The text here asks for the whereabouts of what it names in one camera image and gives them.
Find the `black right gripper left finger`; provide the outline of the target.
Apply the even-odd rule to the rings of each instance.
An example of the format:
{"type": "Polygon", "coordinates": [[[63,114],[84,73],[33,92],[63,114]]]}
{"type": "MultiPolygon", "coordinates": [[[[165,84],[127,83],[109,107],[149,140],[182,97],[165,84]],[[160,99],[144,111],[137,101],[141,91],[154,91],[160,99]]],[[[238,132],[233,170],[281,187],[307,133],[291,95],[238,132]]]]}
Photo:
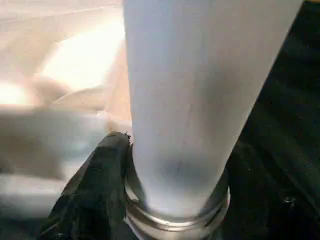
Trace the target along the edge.
{"type": "Polygon", "coordinates": [[[41,240],[134,239],[125,224],[130,136],[105,136],[66,184],[40,230],[41,240]]]}

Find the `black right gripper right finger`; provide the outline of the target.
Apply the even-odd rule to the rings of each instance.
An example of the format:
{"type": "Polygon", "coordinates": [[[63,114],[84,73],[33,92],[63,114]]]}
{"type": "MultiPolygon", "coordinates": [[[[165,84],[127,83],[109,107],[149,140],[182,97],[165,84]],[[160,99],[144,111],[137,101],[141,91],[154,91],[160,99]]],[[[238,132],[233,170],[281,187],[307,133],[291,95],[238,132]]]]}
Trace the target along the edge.
{"type": "Polygon", "coordinates": [[[230,205],[223,240],[318,240],[320,216],[302,192],[251,146],[238,143],[227,162],[230,205]]]}

